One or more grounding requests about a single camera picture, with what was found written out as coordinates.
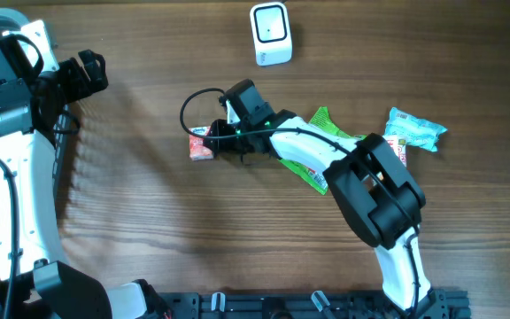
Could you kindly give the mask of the green snack bag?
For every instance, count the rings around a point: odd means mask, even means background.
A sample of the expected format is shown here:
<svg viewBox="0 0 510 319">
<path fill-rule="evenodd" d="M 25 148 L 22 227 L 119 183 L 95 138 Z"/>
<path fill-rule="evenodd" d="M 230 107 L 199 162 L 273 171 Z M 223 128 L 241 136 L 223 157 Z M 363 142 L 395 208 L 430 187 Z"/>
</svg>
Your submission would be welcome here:
<svg viewBox="0 0 510 319">
<path fill-rule="evenodd" d="M 309 123 L 324 131 L 325 133 L 338 137 L 349 138 L 353 141 L 362 140 L 366 137 L 365 135 L 348 135 L 343 132 L 330 119 L 329 111 L 326 106 L 320 106 L 314 116 L 309 120 Z M 280 162 L 292 173 L 299 176 L 312 188 L 318 191 L 321 195 L 325 195 L 327 193 L 328 184 L 325 181 L 322 173 L 317 173 L 316 171 L 296 161 L 280 159 Z"/>
</svg>

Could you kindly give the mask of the red snack packet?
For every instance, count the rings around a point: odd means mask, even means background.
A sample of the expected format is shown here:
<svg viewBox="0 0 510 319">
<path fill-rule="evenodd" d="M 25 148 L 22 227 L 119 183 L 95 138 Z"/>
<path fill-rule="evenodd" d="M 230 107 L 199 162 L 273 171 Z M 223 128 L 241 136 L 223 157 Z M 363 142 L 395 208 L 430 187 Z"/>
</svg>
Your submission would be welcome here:
<svg viewBox="0 0 510 319">
<path fill-rule="evenodd" d="M 194 134 L 207 136 L 209 127 L 196 127 L 191 131 Z M 212 160 L 214 158 L 213 151 L 204 146 L 204 139 L 197 136 L 189 136 L 189 157 L 193 161 Z"/>
</svg>

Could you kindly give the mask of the green instant noodle cup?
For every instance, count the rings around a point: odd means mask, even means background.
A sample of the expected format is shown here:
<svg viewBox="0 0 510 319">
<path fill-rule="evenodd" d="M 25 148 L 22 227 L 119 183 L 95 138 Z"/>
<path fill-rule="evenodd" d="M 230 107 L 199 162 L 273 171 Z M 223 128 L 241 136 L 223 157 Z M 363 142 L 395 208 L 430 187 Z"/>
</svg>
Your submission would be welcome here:
<svg viewBox="0 0 510 319">
<path fill-rule="evenodd" d="M 383 138 L 388 142 L 391 149 L 398 156 L 400 162 L 407 167 L 406 139 L 398 135 L 384 135 Z"/>
</svg>

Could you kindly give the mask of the light blue snack packet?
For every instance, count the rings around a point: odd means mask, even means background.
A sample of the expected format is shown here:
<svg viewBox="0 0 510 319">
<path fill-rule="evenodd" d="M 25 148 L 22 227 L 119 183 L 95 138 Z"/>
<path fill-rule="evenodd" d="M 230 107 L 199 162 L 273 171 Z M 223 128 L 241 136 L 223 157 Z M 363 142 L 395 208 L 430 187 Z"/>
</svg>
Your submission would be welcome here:
<svg viewBox="0 0 510 319">
<path fill-rule="evenodd" d="M 440 124 L 419 119 L 392 107 L 385 125 L 385 135 L 401 136 L 407 145 L 420 147 L 429 152 L 437 151 L 439 137 L 448 129 Z"/>
</svg>

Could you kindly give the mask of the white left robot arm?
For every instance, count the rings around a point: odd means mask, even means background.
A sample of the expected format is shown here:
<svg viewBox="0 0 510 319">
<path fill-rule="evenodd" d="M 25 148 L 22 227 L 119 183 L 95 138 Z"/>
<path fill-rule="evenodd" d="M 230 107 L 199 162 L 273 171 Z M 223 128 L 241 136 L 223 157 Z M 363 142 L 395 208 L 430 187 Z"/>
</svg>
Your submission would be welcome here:
<svg viewBox="0 0 510 319">
<path fill-rule="evenodd" d="M 139 282 L 106 289 L 70 266 L 60 242 L 53 173 L 67 104 L 108 85 L 105 61 L 81 51 L 53 66 L 0 44 L 0 318 L 143 318 Z"/>
</svg>

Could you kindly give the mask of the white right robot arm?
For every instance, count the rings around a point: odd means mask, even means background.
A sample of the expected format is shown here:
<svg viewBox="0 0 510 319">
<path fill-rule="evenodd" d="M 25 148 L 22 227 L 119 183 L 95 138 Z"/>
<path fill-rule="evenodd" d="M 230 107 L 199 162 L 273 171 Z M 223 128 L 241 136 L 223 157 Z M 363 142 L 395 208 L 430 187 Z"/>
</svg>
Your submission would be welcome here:
<svg viewBox="0 0 510 319">
<path fill-rule="evenodd" d="M 276 112 L 250 79 L 222 90 L 219 102 L 227 117 L 213 123 L 207 146 L 268 154 L 321 174 L 346 223 L 373 247 L 385 296 L 401 312 L 418 315 L 430 291 L 418 247 L 426 199 L 389 142 L 375 133 L 335 136 L 291 111 Z"/>
</svg>

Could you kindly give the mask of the white barcode scanner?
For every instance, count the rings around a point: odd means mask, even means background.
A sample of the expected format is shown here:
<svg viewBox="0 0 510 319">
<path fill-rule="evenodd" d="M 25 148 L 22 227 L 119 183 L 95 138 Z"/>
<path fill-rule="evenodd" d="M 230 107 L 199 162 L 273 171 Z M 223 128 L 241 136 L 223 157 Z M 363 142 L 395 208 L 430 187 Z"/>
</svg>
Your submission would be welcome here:
<svg viewBox="0 0 510 319">
<path fill-rule="evenodd" d="M 250 23 L 258 66 L 279 65 L 291 60 L 290 19 L 283 2 L 254 5 L 250 10 Z"/>
</svg>

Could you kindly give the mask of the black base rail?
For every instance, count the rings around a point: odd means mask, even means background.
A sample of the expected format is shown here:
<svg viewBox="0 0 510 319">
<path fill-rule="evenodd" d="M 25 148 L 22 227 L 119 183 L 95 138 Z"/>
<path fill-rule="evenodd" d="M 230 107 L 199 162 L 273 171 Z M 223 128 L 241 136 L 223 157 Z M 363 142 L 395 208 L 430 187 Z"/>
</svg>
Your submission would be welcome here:
<svg viewBox="0 0 510 319">
<path fill-rule="evenodd" d="M 381 291 L 329 294 L 225 294 L 162 293 L 170 307 L 166 318 L 270 319 L 270 318 L 408 318 Z M 470 319 L 472 311 L 464 291 L 433 289 L 419 303 L 416 318 Z"/>
</svg>

